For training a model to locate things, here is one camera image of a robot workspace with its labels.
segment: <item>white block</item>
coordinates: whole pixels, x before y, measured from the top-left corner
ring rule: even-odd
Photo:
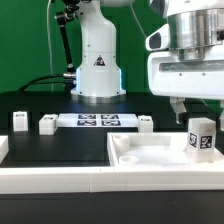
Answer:
[[[9,151],[8,137],[0,136],[0,163],[3,161]]]
[[[216,123],[207,118],[189,119],[187,155],[194,162],[213,162]]]
[[[28,116],[25,111],[13,112],[13,130],[28,131]]]
[[[151,116],[139,116],[138,117],[138,131],[140,133],[152,133],[153,132],[153,120]]]
[[[53,135],[58,128],[58,115],[46,114],[39,121],[40,135]]]

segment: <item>black panel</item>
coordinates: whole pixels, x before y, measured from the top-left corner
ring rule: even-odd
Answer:
[[[155,33],[151,38],[149,39],[149,46],[151,49],[158,49],[161,47],[162,39],[160,33]]]

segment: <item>black cable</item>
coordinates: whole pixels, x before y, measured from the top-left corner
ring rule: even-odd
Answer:
[[[26,86],[38,81],[42,81],[42,80],[46,80],[46,79],[54,79],[54,78],[63,78],[63,75],[47,75],[47,76],[42,76],[36,79],[31,80],[30,82],[28,82],[27,84],[21,86],[18,91],[23,91],[23,88],[26,88]]]
[[[18,89],[18,91],[23,92],[26,88],[28,88],[29,86],[32,86],[32,85],[45,85],[45,84],[57,84],[57,83],[61,83],[61,84],[63,83],[64,84],[64,82],[35,82],[35,83],[27,83],[26,85],[20,87]]]
[[[42,77],[33,79],[30,82],[28,82],[27,84],[34,83],[34,82],[38,82],[38,81],[45,80],[45,79],[54,79],[54,78],[63,78],[63,75],[62,74],[58,74],[58,75],[57,74],[56,75],[46,75],[46,76],[42,76]]]

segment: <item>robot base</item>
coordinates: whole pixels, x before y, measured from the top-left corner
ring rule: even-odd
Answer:
[[[123,93],[119,93],[116,96],[110,96],[110,97],[93,97],[93,96],[84,96],[77,94],[75,90],[71,91],[71,98],[75,101],[81,101],[84,103],[92,103],[92,104],[109,104],[109,103],[115,103],[115,102],[121,102],[126,99],[126,91]]]

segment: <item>warning label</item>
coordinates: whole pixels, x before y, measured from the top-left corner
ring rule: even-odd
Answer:
[[[94,65],[95,65],[95,66],[105,66],[105,63],[104,63],[103,58],[102,58],[101,55],[97,58],[97,60],[96,60],[96,62],[94,63]]]

